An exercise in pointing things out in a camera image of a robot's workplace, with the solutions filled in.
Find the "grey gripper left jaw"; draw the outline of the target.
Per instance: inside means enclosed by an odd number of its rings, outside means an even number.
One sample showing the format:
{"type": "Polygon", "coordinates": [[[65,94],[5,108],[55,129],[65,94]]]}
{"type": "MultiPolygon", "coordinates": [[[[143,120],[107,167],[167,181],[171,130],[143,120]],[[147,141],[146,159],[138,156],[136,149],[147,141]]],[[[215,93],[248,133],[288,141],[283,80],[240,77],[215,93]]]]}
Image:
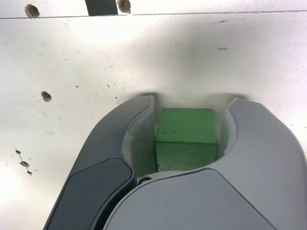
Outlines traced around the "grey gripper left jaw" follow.
{"type": "Polygon", "coordinates": [[[44,226],[101,230],[117,203],[157,172],[155,99],[134,97],[113,109],[85,141],[44,226]]]}

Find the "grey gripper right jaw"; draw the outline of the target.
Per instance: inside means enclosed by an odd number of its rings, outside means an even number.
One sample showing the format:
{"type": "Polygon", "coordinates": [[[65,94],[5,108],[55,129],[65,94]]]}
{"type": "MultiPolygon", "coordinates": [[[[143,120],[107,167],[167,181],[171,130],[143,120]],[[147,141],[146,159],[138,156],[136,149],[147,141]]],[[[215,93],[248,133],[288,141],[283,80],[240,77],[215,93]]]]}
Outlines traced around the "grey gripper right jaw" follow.
{"type": "Polygon", "coordinates": [[[223,156],[152,179],[115,207],[106,230],[304,230],[307,167],[291,130],[260,103],[235,99],[225,113],[223,156]]]}

